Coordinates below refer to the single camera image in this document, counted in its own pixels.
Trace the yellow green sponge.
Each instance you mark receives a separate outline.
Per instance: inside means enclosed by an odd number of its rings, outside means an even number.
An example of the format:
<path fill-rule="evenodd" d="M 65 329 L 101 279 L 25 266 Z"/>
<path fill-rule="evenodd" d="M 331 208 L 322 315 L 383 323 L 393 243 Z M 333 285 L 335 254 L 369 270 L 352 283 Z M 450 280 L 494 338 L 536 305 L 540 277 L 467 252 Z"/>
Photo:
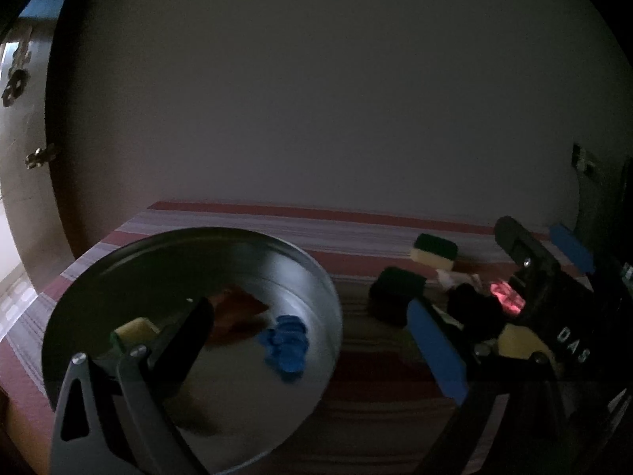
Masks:
<path fill-rule="evenodd" d="M 147 345 L 155 340 L 160 328 L 147 317 L 138 317 L 110 333 L 110 344 L 119 353 L 131 351 L 137 345 Z"/>

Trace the green white snack packet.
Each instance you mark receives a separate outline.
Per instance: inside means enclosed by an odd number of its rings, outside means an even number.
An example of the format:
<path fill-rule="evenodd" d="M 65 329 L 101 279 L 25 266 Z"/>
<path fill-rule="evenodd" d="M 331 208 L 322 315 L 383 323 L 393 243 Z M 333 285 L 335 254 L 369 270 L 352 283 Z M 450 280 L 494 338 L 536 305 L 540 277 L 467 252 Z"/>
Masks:
<path fill-rule="evenodd" d="M 207 345 L 233 342 L 233 338 L 248 328 L 269 310 L 269 305 L 238 286 L 228 286 L 208 297 L 214 308 L 214 327 Z"/>

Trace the blue crumpled object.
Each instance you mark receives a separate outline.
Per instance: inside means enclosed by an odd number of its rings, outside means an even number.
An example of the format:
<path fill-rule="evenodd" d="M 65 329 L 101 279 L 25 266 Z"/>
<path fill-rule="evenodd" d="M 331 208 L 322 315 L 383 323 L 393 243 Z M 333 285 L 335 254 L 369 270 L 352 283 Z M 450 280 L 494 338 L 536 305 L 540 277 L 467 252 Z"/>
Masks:
<path fill-rule="evenodd" d="M 287 383 L 299 380 L 306 370 L 307 332 L 300 317 L 279 315 L 273 328 L 258 334 L 259 344 L 265 348 L 265 363 Z"/>

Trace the striped red white tablecloth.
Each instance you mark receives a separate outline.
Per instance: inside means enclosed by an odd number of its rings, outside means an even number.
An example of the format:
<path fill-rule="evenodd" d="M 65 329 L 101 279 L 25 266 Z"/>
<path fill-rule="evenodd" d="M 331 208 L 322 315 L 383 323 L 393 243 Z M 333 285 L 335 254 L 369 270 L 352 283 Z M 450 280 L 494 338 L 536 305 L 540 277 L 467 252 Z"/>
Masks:
<path fill-rule="evenodd" d="M 452 413 L 426 367 L 364 313 L 370 283 L 386 267 L 412 267 L 417 236 L 434 234 L 459 249 L 457 269 L 490 281 L 511 260 L 488 225 L 322 209 L 160 201 L 80 256 L 43 292 L 1 343 L 1 419 L 18 460 L 6 474 L 49 468 L 54 415 L 36 371 L 43 330 L 57 301 L 88 266 L 113 249 L 153 234 L 193 226 L 227 226 L 282 238 L 311 254 L 333 277 L 345 313 L 340 365 L 320 405 L 254 474 L 407 474 Z"/>

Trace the red foil packet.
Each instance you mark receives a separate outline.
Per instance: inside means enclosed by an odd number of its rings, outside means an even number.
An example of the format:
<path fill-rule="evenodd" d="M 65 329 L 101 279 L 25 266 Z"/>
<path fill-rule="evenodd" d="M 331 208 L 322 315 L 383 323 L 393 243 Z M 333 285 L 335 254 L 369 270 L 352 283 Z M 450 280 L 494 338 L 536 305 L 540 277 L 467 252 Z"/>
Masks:
<path fill-rule="evenodd" d="M 517 316 L 523 311 L 525 300 L 505 281 L 496 281 L 490 284 L 490 294 L 501 304 L 501 308 L 509 315 Z"/>

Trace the black square box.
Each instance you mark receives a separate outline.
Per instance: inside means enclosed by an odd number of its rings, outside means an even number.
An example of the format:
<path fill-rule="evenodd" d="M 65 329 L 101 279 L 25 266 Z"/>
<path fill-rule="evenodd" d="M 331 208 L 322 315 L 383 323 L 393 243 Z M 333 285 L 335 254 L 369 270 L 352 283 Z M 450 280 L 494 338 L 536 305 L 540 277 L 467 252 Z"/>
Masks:
<path fill-rule="evenodd" d="M 424 297 L 426 281 L 413 271 L 386 267 L 369 287 L 368 315 L 383 326 L 404 329 L 408 323 L 409 304 Z"/>

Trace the yellow black sponge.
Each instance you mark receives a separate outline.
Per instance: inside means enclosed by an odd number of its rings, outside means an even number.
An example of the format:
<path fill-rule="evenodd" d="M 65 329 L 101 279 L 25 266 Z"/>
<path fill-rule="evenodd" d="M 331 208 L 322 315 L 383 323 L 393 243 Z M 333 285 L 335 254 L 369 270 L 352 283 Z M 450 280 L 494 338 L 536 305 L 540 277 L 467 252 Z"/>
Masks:
<path fill-rule="evenodd" d="M 453 270 L 457 254 L 455 242 L 430 234 L 417 236 L 410 251 L 413 262 L 445 271 Z"/>

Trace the large metal bowl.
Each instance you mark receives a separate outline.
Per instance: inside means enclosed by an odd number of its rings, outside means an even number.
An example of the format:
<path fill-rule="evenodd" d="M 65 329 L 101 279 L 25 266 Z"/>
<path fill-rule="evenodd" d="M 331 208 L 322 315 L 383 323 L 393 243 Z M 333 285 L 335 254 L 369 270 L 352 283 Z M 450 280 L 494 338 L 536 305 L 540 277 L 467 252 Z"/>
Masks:
<path fill-rule="evenodd" d="M 205 474 L 252 474 L 251 466 L 286 441 L 320 402 L 341 348 L 342 315 L 330 276 L 311 256 L 250 230 L 173 230 L 110 253 L 80 275 L 44 334 L 42 372 L 55 417 L 76 353 L 114 359 L 123 354 L 110 344 L 117 327 L 147 317 L 161 333 L 191 300 L 208 300 L 228 286 L 241 287 L 269 310 L 233 342 L 205 343 L 177 393 L 173 417 Z M 306 370 L 292 383 L 267 366 L 258 341 L 279 315 L 296 315 L 308 329 Z"/>

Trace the wooden door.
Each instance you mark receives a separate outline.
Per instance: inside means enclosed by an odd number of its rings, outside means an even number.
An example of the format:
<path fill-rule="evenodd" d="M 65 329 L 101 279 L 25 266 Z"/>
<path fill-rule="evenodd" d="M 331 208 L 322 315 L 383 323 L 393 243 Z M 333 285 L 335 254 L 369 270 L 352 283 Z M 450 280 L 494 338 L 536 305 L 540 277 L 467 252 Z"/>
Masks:
<path fill-rule="evenodd" d="M 1 201 L 21 265 L 41 292 L 73 262 L 51 183 L 48 65 L 64 0 L 30 0 L 1 43 Z"/>

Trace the wall power outlet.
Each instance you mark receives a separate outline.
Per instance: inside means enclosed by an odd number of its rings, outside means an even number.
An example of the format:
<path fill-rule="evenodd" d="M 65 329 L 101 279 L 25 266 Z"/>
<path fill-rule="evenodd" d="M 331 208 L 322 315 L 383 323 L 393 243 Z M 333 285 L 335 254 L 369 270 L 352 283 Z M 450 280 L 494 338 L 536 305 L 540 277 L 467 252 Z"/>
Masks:
<path fill-rule="evenodd" d="M 597 169 L 598 162 L 586 148 L 575 142 L 572 149 L 572 168 L 583 173 L 587 169 Z"/>

